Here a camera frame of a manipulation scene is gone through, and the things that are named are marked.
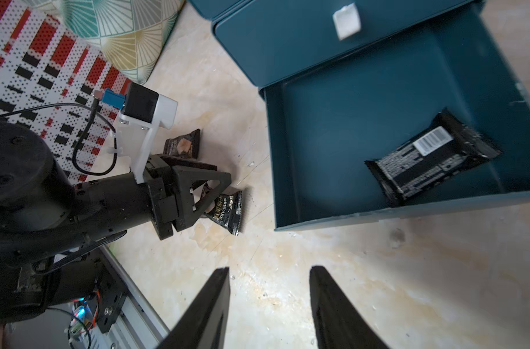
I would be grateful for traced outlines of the black cookie packet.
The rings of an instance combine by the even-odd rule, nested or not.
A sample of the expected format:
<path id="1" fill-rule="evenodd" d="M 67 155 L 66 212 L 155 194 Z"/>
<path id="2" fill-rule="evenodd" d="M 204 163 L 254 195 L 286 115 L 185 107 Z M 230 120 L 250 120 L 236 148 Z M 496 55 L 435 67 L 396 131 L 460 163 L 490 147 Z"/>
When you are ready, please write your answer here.
<path id="1" fill-rule="evenodd" d="M 182 158 L 197 159 L 200 152 L 201 129 L 189 134 L 166 140 L 163 152 L 166 155 Z"/>

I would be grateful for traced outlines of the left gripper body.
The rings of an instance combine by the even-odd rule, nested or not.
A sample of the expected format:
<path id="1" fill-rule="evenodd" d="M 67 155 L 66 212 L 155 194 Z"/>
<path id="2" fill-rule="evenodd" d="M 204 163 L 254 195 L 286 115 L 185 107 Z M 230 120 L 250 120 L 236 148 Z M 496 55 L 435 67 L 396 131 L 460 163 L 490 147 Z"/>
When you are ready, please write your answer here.
<path id="1" fill-rule="evenodd" d="M 152 222 L 160 240 L 170 238 L 176 232 L 173 221 L 178 218 L 178 209 L 173 192 L 172 168 L 158 154 L 149 156 L 144 169 L 144 184 L 150 196 Z"/>

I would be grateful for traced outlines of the teal drawer cabinet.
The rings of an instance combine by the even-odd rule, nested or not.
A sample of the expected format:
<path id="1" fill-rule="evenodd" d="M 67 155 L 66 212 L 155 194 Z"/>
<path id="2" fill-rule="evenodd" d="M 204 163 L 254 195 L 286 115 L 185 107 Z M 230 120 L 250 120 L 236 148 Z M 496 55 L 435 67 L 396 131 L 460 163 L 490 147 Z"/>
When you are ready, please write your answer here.
<path id="1" fill-rule="evenodd" d="M 256 87 L 464 6 L 464 1 L 192 1 L 216 40 Z M 334 14 L 357 9 L 358 32 L 339 39 Z"/>

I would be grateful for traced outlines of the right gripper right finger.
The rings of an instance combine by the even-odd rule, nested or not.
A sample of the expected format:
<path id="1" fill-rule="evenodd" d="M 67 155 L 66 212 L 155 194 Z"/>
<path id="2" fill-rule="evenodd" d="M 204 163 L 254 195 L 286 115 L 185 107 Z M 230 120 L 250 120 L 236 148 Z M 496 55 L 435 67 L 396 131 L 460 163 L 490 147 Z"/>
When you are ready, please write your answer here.
<path id="1" fill-rule="evenodd" d="M 311 314 L 317 346 L 326 348 L 387 348 L 369 327 L 323 266 L 309 272 Z"/>

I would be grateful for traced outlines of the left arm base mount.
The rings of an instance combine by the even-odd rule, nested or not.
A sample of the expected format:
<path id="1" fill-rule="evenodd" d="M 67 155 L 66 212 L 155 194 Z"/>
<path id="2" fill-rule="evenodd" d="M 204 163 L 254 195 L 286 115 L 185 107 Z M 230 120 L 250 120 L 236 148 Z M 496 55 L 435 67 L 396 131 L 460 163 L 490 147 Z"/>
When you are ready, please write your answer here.
<path id="1" fill-rule="evenodd" d="M 128 288 L 118 274 L 103 270 L 95 279 L 94 293 L 98 305 L 96 326 L 106 334 L 121 315 Z"/>

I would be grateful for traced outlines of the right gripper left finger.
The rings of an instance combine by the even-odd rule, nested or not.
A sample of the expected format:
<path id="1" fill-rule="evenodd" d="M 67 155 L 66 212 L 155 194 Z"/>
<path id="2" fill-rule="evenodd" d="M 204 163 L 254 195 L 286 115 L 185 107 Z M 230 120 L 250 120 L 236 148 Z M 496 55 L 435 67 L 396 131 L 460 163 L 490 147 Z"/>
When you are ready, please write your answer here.
<path id="1" fill-rule="evenodd" d="M 216 269 L 157 349 L 224 347 L 230 309 L 230 269 Z"/>

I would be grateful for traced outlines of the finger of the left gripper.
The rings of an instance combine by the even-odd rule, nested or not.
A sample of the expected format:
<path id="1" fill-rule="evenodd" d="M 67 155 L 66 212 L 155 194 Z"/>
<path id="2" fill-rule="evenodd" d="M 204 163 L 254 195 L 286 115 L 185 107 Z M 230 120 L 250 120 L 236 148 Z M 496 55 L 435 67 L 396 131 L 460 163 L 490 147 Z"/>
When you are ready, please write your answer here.
<path id="1" fill-rule="evenodd" d="M 232 176 L 228 172 L 195 167 L 175 166 L 172 168 L 172 177 L 178 209 L 178 218 L 173 221 L 176 231 L 195 225 L 232 183 Z"/>
<path id="2" fill-rule="evenodd" d="M 211 171 L 217 171 L 218 167 L 216 165 L 212 164 L 206 164 L 194 159 L 184 159 L 174 156 L 169 156 L 166 154 L 160 154 L 160 158 L 162 158 L 163 161 L 170 167 L 176 167 L 176 166 L 182 166 L 182 167 L 191 167 L 196 168 L 200 170 L 211 170 Z"/>

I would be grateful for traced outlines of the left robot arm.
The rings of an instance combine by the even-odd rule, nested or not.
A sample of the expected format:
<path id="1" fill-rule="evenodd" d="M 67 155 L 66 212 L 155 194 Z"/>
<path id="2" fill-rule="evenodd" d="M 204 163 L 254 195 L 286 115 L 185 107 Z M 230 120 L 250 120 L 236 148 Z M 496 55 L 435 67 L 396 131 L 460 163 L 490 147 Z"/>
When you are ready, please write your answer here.
<path id="1" fill-rule="evenodd" d="M 0 121 L 0 324 L 92 294 L 91 251 L 150 222 L 160 239 L 192 227 L 232 177 L 199 161 L 153 155 L 132 173 L 72 185 L 44 140 Z"/>

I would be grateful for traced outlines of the black cookie packet barcode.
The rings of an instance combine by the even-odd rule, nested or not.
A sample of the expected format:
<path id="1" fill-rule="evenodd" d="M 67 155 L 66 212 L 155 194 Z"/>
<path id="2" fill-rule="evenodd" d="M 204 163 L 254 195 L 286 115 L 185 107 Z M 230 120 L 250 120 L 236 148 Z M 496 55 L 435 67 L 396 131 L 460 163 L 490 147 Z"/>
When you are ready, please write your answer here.
<path id="1" fill-rule="evenodd" d="M 243 200 L 243 190 L 235 190 L 233 193 L 221 193 L 214 199 L 213 204 L 203 213 L 202 217 L 220 225 L 233 236 L 238 236 L 243 229 L 245 213 Z"/>
<path id="2" fill-rule="evenodd" d="M 366 161 L 365 165 L 378 181 L 388 205 L 399 207 L 501 154 L 492 139 L 445 108 L 423 132 L 385 157 Z"/>

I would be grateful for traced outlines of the teal bottom drawer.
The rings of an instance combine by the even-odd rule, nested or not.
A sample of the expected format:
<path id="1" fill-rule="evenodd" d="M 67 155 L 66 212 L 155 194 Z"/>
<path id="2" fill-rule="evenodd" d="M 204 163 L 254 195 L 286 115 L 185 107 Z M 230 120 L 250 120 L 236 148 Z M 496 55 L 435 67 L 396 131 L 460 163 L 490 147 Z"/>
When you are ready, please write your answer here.
<path id="1" fill-rule="evenodd" d="M 277 231 L 530 202 L 530 99 L 479 1 L 262 89 Z M 500 156 L 401 207 L 366 167 L 447 109 Z"/>

